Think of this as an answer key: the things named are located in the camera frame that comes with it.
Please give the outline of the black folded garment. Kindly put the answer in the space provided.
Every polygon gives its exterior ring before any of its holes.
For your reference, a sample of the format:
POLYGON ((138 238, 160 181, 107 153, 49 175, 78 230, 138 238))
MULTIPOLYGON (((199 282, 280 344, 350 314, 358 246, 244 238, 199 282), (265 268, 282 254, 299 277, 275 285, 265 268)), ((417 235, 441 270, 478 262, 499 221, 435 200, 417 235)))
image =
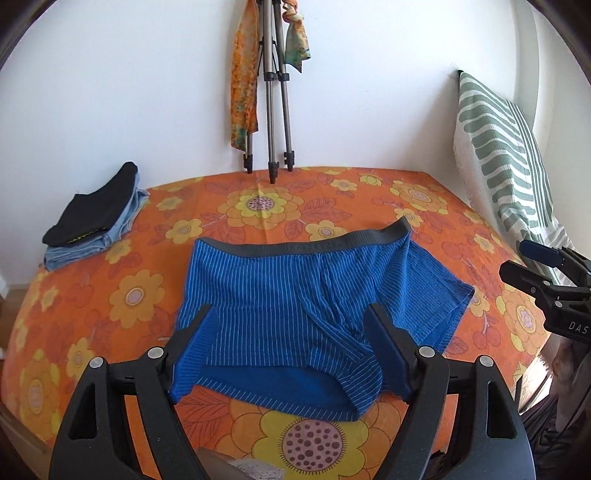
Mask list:
POLYGON ((135 193, 138 168, 124 163, 98 190, 75 194, 57 223, 42 237, 48 247, 72 247, 106 234, 123 215, 135 193))

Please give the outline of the green striped white pillow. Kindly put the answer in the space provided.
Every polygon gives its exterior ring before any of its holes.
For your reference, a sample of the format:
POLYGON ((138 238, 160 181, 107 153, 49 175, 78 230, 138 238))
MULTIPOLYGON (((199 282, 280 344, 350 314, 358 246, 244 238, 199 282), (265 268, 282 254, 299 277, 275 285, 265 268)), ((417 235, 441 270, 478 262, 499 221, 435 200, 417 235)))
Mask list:
POLYGON ((472 209, 514 251, 523 240, 573 246, 555 216, 543 158, 521 109, 465 71, 453 148, 472 209))

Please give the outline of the teal orange patterned scarf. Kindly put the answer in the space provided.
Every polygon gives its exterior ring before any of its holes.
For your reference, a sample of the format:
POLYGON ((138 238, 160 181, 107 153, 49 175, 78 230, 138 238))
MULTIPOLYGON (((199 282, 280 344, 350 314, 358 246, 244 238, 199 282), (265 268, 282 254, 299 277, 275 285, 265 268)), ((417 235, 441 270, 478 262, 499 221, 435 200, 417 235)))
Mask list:
POLYGON ((283 21, 287 23, 286 46, 284 55, 286 63, 301 72, 303 63, 311 59, 308 35, 305 32, 304 16, 298 11, 297 0, 283 1, 283 21))

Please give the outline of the blue striped boxer shorts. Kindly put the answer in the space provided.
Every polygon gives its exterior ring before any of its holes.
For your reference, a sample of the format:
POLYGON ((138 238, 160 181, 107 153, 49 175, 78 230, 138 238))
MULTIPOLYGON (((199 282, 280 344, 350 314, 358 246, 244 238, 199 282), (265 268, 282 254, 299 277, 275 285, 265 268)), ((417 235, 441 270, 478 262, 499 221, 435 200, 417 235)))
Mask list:
POLYGON ((205 317, 174 365, 170 396, 200 385, 294 416, 355 421, 386 387, 363 330, 370 305, 441 352, 474 292, 405 220, 317 242, 197 240, 176 326, 205 317))

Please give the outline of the light blue folded jeans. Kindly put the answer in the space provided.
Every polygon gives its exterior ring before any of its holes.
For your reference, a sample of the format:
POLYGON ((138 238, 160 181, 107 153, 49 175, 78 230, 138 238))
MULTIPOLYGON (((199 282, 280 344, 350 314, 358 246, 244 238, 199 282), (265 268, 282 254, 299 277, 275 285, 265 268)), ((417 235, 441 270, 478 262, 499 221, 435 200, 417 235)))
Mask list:
POLYGON ((121 216, 107 232, 100 233, 90 239, 84 239, 73 246, 48 247, 43 258, 45 269, 52 272, 78 260, 108 250, 131 231, 133 221, 148 198, 149 194, 147 191, 136 189, 128 204, 124 207, 121 216))

